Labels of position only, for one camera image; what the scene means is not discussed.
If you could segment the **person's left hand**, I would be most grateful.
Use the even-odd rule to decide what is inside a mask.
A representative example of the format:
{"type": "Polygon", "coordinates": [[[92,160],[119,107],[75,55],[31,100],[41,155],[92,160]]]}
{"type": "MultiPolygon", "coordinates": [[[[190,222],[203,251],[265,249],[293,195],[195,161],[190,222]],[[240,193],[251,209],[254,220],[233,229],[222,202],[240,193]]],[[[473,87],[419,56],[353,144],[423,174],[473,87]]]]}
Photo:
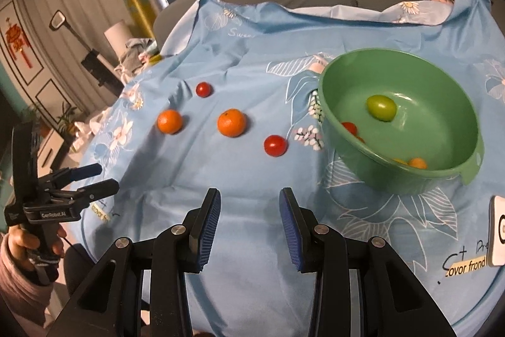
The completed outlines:
{"type": "MultiPolygon", "coordinates": [[[[65,229],[59,225],[56,231],[56,241],[52,245],[52,251],[60,256],[64,256],[63,239],[67,237],[65,229]]],[[[15,265],[19,269],[31,272],[35,270],[34,265],[30,262],[27,252],[36,250],[40,246],[39,239],[25,230],[20,225],[9,228],[8,231],[8,248],[15,265]]]]}

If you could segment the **pink sleeved left forearm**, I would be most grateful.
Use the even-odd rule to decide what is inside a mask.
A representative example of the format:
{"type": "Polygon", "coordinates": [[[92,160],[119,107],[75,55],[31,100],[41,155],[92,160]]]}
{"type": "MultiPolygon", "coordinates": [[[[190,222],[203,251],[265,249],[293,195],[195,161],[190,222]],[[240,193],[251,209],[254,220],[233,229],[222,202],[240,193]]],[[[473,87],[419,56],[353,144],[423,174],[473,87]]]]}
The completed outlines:
{"type": "Polygon", "coordinates": [[[9,235],[1,243],[1,296],[14,319],[28,336],[46,336],[45,309],[51,299],[52,285],[32,282],[18,268],[9,250],[9,235]]]}

